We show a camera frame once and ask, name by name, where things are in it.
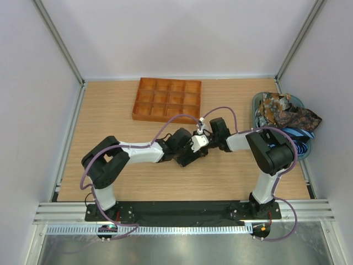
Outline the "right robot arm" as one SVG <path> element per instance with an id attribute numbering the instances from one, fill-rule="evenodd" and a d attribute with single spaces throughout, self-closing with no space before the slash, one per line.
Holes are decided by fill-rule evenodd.
<path id="1" fill-rule="evenodd" d="M 225 152 L 250 150 L 260 169 L 254 190 L 249 194 L 249 214 L 260 219 L 267 216 L 275 202 L 280 176 L 295 162 L 295 149 L 278 130 L 261 129 L 231 134 L 223 118 L 210 121 L 209 147 Z"/>

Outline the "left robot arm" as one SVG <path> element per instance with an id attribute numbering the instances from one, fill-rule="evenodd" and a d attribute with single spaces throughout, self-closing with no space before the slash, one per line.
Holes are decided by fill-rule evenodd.
<path id="1" fill-rule="evenodd" d="M 129 144 L 114 136 L 106 137 L 82 159 L 85 173 L 92 181 L 98 215 L 105 221 L 117 218 L 113 183 L 127 165 L 175 160 L 180 167 L 186 167 L 206 156 L 203 148 L 208 144 L 208 137 L 201 130 L 191 134 L 184 128 L 152 143 Z"/>

